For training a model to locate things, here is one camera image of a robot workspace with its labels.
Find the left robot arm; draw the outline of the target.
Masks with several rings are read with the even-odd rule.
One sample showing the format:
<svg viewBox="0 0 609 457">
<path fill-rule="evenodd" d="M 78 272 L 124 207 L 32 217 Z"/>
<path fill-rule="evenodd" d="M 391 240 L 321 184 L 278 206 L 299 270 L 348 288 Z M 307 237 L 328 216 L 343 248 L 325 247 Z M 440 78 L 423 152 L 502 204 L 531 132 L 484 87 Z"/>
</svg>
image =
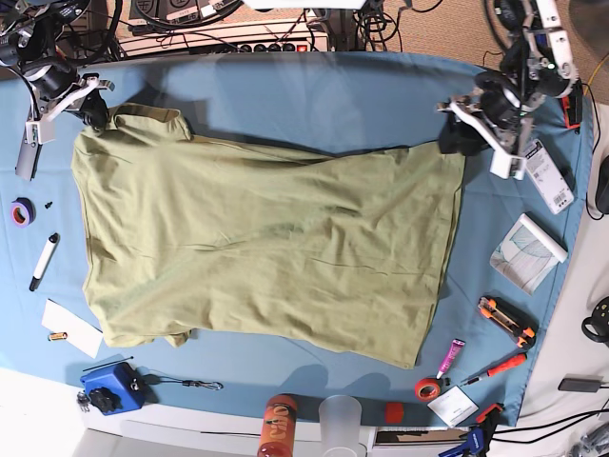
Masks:
<svg viewBox="0 0 609 457">
<path fill-rule="evenodd" d="M 438 143 L 443 154 L 472 156 L 496 142 L 519 155 L 533 130 L 533 112 L 547 98 L 569 96 L 579 73 L 554 1 L 482 6 L 502 59 L 496 70 L 474 77 L 470 93 L 438 105 L 448 114 Z"/>
</svg>

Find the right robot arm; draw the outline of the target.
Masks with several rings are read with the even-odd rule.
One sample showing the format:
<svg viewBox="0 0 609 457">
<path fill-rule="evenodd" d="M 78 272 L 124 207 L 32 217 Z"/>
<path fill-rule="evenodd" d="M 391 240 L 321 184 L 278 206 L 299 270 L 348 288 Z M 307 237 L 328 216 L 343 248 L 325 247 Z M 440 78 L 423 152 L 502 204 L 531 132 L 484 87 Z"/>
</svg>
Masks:
<svg viewBox="0 0 609 457">
<path fill-rule="evenodd" d="M 80 67 L 101 61 L 110 51 L 124 3 L 116 1 L 99 46 L 85 57 L 69 57 L 57 46 L 64 28 L 79 19 L 88 1 L 52 1 L 36 5 L 17 1 L 1 19 L 1 66 L 20 78 L 29 91 L 30 123 L 50 122 L 68 111 L 96 130 L 108 121 L 96 73 L 80 75 Z"/>
</svg>

